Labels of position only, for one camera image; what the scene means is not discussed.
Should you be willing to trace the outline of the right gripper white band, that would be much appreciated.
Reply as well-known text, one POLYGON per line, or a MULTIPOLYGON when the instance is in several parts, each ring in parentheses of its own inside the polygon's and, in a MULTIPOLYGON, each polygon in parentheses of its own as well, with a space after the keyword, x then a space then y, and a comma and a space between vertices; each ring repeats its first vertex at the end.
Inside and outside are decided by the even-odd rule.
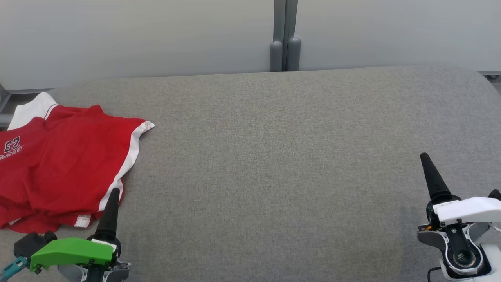
POLYGON ((418 227, 422 244, 437 248, 441 271, 447 281, 501 281, 501 248, 476 244, 501 223, 501 201, 489 197, 452 200, 452 194, 428 153, 420 154, 431 201, 448 201, 427 208, 428 225, 418 227))

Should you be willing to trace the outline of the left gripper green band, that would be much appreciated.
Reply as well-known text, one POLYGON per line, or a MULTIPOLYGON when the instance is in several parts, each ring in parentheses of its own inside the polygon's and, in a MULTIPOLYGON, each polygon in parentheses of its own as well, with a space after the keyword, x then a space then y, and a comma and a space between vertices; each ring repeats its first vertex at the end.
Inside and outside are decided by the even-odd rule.
POLYGON ((87 239, 56 239, 31 256, 30 271, 50 266, 70 282, 126 282, 131 264, 120 261, 121 243, 116 237, 120 190, 113 188, 95 233, 87 239))

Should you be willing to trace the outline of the red shorts white side stripes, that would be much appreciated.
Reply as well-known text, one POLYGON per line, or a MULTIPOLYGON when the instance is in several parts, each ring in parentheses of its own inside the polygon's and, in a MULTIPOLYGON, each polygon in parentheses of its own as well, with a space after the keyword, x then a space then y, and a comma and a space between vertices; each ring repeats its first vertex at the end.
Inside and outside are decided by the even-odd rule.
POLYGON ((0 229, 89 227, 139 155, 150 121, 53 105, 45 117, 0 131, 0 229))

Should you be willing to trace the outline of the red t-shirt white sleeves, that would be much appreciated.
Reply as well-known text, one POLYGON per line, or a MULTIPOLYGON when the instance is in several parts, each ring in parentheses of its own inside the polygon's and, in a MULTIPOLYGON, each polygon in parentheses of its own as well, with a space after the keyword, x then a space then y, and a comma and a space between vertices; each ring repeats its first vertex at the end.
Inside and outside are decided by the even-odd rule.
POLYGON ((7 130, 15 130, 27 125, 34 118, 46 120, 59 104, 47 92, 38 94, 34 100, 16 107, 7 130))

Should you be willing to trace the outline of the grey fabric sofa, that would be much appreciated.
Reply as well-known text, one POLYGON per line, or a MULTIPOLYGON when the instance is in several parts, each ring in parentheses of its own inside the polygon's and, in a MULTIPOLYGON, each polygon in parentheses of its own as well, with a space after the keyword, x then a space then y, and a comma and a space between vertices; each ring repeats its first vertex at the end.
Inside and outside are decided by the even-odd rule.
POLYGON ((479 73, 400 66, 55 88, 152 121, 125 176, 127 282, 426 282, 427 152, 453 194, 501 190, 501 94, 479 73))

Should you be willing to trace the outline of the grey partition post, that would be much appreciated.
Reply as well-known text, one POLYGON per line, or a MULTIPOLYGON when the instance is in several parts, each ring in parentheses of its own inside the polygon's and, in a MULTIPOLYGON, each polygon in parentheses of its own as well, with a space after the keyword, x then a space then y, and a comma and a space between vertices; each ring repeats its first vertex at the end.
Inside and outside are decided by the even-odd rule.
POLYGON ((270 71, 281 72, 287 0, 274 0, 273 40, 270 43, 270 71))
POLYGON ((286 0, 283 71, 299 71, 302 41, 295 35, 299 0, 286 0))

